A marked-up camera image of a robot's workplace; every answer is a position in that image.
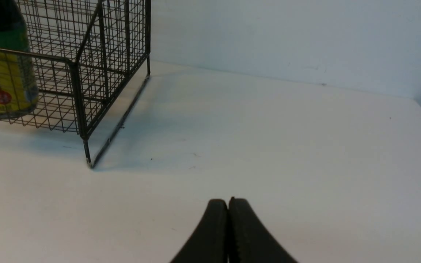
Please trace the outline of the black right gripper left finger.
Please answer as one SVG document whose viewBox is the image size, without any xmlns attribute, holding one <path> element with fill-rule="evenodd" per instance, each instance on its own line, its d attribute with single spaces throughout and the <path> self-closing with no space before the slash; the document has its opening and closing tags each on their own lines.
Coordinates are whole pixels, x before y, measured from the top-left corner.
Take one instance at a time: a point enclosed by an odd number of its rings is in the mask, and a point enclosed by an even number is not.
<svg viewBox="0 0 421 263">
<path fill-rule="evenodd" d="M 199 224 L 172 263 L 226 263 L 228 208 L 222 199 L 209 200 Z"/>
</svg>

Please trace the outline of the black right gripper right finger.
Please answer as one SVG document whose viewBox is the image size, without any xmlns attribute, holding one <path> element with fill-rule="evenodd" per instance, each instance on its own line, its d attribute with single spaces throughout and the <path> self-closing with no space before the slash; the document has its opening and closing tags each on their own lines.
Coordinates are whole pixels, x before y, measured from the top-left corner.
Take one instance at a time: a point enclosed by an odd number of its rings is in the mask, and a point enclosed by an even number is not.
<svg viewBox="0 0 421 263">
<path fill-rule="evenodd" d="M 296 263 L 259 220 L 249 201 L 232 197 L 229 201 L 231 263 Z"/>
</svg>

